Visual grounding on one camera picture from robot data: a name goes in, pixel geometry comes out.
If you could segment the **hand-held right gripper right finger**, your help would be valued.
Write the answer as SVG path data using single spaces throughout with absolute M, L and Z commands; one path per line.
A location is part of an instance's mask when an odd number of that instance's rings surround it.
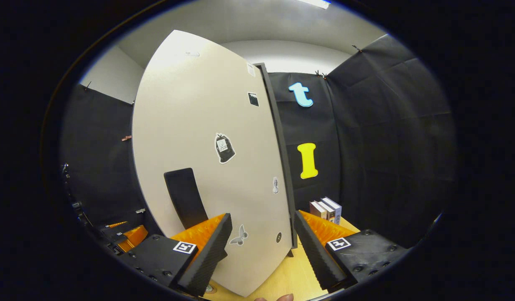
M 302 210 L 293 224 L 320 287 L 329 293 L 376 278 L 409 251 L 374 230 L 356 232 Z

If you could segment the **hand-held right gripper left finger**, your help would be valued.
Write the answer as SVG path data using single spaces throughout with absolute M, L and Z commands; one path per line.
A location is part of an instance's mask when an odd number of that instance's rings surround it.
M 145 238 L 119 260 L 159 285 L 202 297 L 219 261 L 227 257 L 231 233 L 231 214 L 224 213 L 172 237 Z

